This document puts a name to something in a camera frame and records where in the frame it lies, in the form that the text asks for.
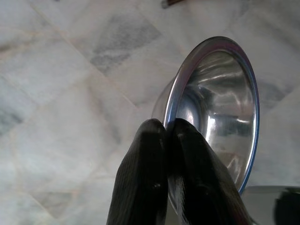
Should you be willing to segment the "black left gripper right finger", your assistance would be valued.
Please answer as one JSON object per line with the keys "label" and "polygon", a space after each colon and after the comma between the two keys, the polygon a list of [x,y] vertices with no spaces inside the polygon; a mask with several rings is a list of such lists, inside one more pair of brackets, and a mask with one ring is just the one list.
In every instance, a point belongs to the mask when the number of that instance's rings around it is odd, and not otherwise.
{"label": "black left gripper right finger", "polygon": [[192,124],[176,119],[169,146],[169,187],[180,224],[252,223],[227,168]]}

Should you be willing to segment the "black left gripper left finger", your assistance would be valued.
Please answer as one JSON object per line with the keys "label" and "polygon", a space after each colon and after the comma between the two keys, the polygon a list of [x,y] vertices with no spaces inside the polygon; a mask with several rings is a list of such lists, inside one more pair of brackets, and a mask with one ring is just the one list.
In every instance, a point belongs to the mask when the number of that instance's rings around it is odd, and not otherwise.
{"label": "black left gripper left finger", "polygon": [[108,225],[163,225],[168,182],[166,130],[157,119],[138,128],[116,174]]}

